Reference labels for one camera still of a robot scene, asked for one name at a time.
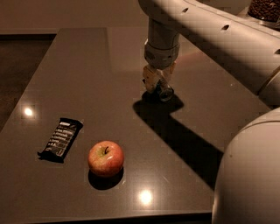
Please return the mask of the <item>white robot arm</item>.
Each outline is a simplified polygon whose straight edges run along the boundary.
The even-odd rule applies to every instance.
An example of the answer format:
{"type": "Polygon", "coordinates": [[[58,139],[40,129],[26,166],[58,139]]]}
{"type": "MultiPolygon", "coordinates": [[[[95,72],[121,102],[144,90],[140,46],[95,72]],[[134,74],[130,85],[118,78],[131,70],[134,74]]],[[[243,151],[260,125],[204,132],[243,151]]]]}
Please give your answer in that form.
{"type": "Polygon", "coordinates": [[[146,90],[178,90],[191,130],[213,145],[212,224],[280,224],[278,31],[198,0],[137,0],[148,18],[146,90]]]}

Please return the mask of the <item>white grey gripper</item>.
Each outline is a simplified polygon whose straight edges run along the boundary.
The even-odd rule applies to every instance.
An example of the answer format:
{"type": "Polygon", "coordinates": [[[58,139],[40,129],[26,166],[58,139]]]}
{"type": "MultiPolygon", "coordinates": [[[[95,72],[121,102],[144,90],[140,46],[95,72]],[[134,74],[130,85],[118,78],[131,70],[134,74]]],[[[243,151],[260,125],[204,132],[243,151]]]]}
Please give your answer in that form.
{"type": "Polygon", "coordinates": [[[158,70],[163,70],[163,83],[169,86],[179,55],[179,33],[150,18],[148,38],[144,44],[144,58],[149,65],[143,68],[143,83],[152,94],[159,82],[158,70]]]}

